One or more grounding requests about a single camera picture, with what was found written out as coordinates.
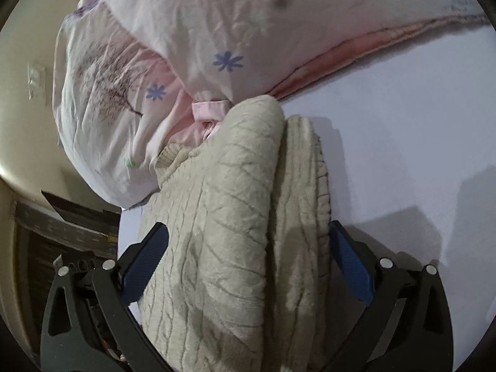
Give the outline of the beige knit sweater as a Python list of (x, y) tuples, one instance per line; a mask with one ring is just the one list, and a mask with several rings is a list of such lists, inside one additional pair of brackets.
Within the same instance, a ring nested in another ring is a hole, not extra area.
[(326, 363), (328, 172), (307, 117), (234, 106), (196, 148), (166, 146), (140, 229), (169, 245), (139, 300), (175, 371), (317, 371)]

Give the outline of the pink floral pillow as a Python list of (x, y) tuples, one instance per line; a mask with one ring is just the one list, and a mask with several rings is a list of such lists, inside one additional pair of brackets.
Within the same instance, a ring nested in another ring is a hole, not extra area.
[(60, 26), (52, 92), (59, 140), (86, 184), (114, 206), (130, 208), (156, 191), (162, 149), (200, 145), (231, 107), (195, 101), (102, 0), (80, 0)]
[(354, 60), (451, 23), (477, 0), (78, 0), (102, 6), (199, 101), (287, 97)]

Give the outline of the wooden bed frame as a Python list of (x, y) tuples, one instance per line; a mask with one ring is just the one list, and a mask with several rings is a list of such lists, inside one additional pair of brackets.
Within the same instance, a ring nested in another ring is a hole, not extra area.
[(48, 207), (26, 198), (16, 199), (13, 215), (18, 224), (68, 248), (118, 258), (118, 212), (98, 211), (49, 192), (42, 196)]

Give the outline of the white wall switch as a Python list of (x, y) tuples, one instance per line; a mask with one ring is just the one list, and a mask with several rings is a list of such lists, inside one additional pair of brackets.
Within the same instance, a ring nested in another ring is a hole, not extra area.
[(36, 62), (27, 64), (27, 83), (29, 100), (46, 103), (46, 69)]

